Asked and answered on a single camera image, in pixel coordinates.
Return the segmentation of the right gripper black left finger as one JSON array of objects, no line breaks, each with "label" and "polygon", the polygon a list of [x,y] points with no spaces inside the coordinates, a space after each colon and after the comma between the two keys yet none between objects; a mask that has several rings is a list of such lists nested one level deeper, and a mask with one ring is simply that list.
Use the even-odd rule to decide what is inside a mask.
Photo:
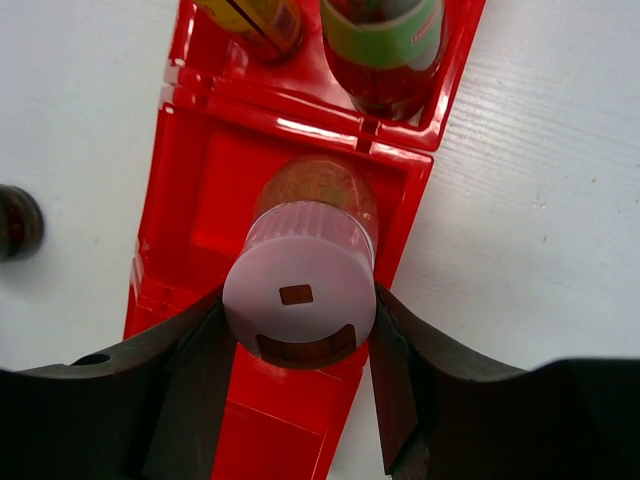
[{"label": "right gripper black left finger", "polygon": [[221,293],[71,364],[1,374],[5,479],[208,479],[235,355]]}]

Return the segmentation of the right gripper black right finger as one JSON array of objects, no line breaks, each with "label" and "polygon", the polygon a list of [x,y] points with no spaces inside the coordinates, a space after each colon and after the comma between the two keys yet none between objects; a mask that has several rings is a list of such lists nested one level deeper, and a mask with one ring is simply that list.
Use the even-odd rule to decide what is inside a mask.
[{"label": "right gripper black right finger", "polygon": [[394,479],[635,479],[639,363],[522,370],[463,345],[383,287],[369,338],[384,470]]}]

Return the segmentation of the pink-lidded spice jar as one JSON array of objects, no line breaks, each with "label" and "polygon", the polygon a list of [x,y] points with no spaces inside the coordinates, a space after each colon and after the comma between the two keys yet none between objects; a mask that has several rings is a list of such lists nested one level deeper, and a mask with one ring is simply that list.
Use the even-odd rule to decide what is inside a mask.
[{"label": "pink-lidded spice jar", "polygon": [[340,362],[376,315],[378,206],[348,163],[298,157],[263,187],[223,286],[229,326],[251,354],[291,369]]}]

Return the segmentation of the green-label red sauce bottle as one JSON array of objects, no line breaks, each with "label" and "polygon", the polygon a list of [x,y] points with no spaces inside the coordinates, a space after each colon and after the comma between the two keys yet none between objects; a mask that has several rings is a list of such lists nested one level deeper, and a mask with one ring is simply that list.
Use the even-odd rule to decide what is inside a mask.
[{"label": "green-label red sauce bottle", "polygon": [[329,69],[354,107],[407,120],[426,101],[447,42],[440,0],[321,1]]}]

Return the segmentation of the yellow-label brown sauce bottle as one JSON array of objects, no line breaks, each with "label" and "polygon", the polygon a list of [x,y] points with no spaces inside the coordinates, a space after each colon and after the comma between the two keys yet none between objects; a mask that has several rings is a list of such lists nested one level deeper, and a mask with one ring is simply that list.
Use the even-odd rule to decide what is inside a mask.
[{"label": "yellow-label brown sauce bottle", "polygon": [[263,62],[283,60],[297,49],[303,37],[303,16],[296,1],[197,0],[194,4]]}]

